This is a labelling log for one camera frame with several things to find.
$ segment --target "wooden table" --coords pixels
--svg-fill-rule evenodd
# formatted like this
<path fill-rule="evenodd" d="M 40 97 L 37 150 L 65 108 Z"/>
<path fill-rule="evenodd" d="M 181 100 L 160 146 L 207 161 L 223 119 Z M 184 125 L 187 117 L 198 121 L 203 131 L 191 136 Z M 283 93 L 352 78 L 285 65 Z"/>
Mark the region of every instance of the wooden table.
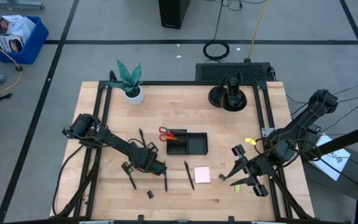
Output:
<path fill-rule="evenodd" d="M 92 114 L 98 82 L 84 82 L 76 106 L 74 119 L 80 113 Z M 154 178 L 137 170 L 132 173 L 137 190 L 132 188 L 128 176 L 121 164 L 128 158 L 112 148 L 103 148 L 99 168 L 92 219 L 136 220 L 144 215 L 145 220 L 227 220 L 234 216 L 242 220 L 274 220 L 271 194 L 267 197 L 255 196 L 252 187 L 241 186 L 241 192 L 235 193 L 229 184 L 246 177 L 239 172 L 234 177 L 221 181 L 219 174 L 227 175 L 237 159 L 231 148 L 242 144 L 246 156 L 251 159 L 257 155 L 245 138 L 260 138 L 259 122 L 255 106 L 254 92 L 251 86 L 241 86 L 248 104 L 240 112 L 228 112 L 212 106 L 207 95 L 211 86 L 142 86 L 145 99 L 142 104 L 132 106 L 126 102 L 121 90 L 113 89 L 107 125 L 110 130 L 123 139 L 140 139 L 138 128 L 145 134 L 146 142 L 154 142 L 159 148 L 158 160 L 165 161 L 168 167 L 168 192 L 165 192 L 163 176 Z M 283 83 L 268 83 L 268 92 L 276 127 L 284 127 L 290 121 L 290 112 Z M 260 91 L 262 108 L 265 103 Z M 99 117 L 103 111 L 104 97 Z M 158 127 L 187 129 L 188 132 L 208 133 L 208 155 L 206 156 L 168 156 L 166 143 L 158 140 Z M 65 159 L 78 148 L 77 140 L 69 140 Z M 83 167 L 85 150 L 80 151 L 65 167 L 56 199 L 57 211 L 62 210 L 78 188 Z M 193 168 L 209 166 L 210 184 L 195 184 L 195 190 L 186 174 L 183 161 L 189 163 L 194 181 Z M 301 160 L 285 168 L 287 185 L 298 203 L 310 215 L 314 215 L 308 186 Z M 268 191 L 268 178 L 259 177 Z M 154 194 L 149 199 L 147 191 Z M 85 214 L 87 194 L 84 195 L 81 214 Z M 285 216 L 280 206 L 282 217 Z"/>

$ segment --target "black computer tower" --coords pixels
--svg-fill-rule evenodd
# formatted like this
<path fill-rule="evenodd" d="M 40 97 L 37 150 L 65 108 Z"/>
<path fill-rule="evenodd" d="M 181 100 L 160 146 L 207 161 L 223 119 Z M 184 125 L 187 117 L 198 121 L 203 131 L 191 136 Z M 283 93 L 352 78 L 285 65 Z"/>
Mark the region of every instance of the black computer tower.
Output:
<path fill-rule="evenodd" d="M 161 25 L 180 29 L 190 0 L 158 0 Z"/>

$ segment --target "potted plant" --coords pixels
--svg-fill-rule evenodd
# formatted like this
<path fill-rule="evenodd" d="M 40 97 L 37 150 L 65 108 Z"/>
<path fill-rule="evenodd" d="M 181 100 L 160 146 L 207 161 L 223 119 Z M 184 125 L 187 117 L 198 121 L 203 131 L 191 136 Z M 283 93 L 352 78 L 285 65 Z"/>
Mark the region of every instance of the potted plant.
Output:
<path fill-rule="evenodd" d="M 122 82 L 108 82 L 108 85 L 124 90 L 128 103 L 132 105 L 140 104 L 144 99 L 142 87 L 140 87 L 140 76 L 142 67 L 139 65 L 130 74 L 122 62 L 117 60 L 119 75 Z"/>

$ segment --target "black box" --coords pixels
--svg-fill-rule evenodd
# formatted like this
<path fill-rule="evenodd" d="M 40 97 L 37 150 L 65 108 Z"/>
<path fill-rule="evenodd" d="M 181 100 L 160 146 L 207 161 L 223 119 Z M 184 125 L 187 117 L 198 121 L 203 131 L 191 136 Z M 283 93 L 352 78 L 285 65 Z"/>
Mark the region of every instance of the black box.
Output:
<path fill-rule="evenodd" d="M 167 140 L 168 155 L 207 155 L 206 133 L 188 133 L 186 129 L 169 129 L 178 140 Z"/>
<path fill-rule="evenodd" d="M 190 0 L 158 0 L 161 26 L 180 29 Z"/>

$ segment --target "gray carpet floor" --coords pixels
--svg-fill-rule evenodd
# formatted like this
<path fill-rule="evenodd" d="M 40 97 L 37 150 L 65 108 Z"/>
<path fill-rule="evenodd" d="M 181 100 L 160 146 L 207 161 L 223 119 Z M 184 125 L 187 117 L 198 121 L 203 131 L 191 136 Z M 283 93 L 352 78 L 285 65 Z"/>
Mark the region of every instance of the gray carpet floor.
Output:
<path fill-rule="evenodd" d="M 48 40 L 60 40 L 74 0 L 43 0 L 45 9 L 3 9 L 0 16 L 39 16 L 50 32 Z M 214 35 L 219 3 L 192 0 L 180 30 L 163 28 L 157 0 L 79 0 L 67 40 L 208 40 Z M 346 0 L 358 27 L 358 1 Z M 231 5 L 239 7 L 238 1 Z M 243 2 L 241 11 L 223 8 L 217 39 L 250 40 L 263 4 Z M 357 40 L 339 0 L 271 0 L 260 25 L 257 40 Z M 35 108 L 58 48 L 49 42 L 33 65 L 24 66 L 13 97 L 0 102 L 0 206 L 29 130 Z M 225 62 L 242 62 L 249 44 L 231 44 Z M 5 222 L 47 218 L 67 139 L 62 127 L 71 123 L 81 82 L 108 78 L 115 61 L 128 67 L 143 65 L 143 80 L 194 80 L 196 63 L 210 63 L 202 53 L 203 44 L 66 44 L 54 71 L 29 153 L 17 183 Z M 219 54 L 220 47 L 211 47 Z M 358 84 L 358 45 L 347 44 L 257 44 L 253 62 L 270 62 L 277 79 L 295 100 L 307 101 L 315 90 L 337 92 Z M 12 64 L 0 63 L 7 82 L 17 73 Z M 358 96 L 358 88 L 340 99 Z M 316 123 L 323 128 L 357 106 L 358 100 L 341 103 L 335 113 Z M 290 104 L 295 111 L 297 104 Z M 346 133 L 358 128 L 358 109 L 326 133 Z M 358 144 L 349 147 L 358 151 Z M 322 220 L 344 222 L 354 219 L 356 201 L 308 181 L 315 214 Z"/>

